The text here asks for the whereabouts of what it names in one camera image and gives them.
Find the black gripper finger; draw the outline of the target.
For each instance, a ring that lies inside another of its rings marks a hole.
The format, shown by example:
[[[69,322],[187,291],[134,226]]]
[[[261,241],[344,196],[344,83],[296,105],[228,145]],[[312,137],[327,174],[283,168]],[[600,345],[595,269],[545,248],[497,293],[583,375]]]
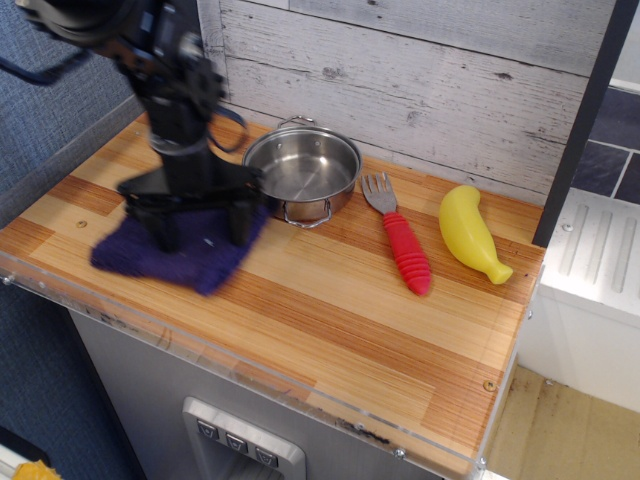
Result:
[[[170,214],[131,207],[130,215],[145,228],[161,251],[172,253],[179,248],[178,229]]]
[[[248,243],[253,216],[253,204],[248,200],[237,200],[227,208],[230,240],[236,246]]]

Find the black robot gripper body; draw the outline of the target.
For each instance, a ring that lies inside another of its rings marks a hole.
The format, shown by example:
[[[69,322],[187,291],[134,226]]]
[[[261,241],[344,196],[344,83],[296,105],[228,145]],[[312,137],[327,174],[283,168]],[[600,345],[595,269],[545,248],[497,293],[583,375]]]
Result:
[[[209,147],[161,151],[162,165],[117,187],[131,211],[171,214],[239,207],[261,200],[257,170],[227,162]]]

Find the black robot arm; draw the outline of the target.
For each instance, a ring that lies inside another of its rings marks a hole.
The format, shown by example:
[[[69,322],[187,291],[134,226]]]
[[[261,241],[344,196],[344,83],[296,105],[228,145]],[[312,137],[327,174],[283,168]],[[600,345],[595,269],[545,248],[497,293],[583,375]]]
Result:
[[[112,59],[125,75],[150,122],[149,143],[161,167],[122,182],[126,211],[164,251],[178,247],[177,212],[224,208],[230,240],[248,243],[259,203],[257,169],[215,154],[219,143],[209,123],[223,115],[223,79],[205,56],[199,23],[175,1],[20,1],[39,30],[78,47],[78,52],[40,72],[3,60],[2,70],[35,85],[51,85],[91,53]]]

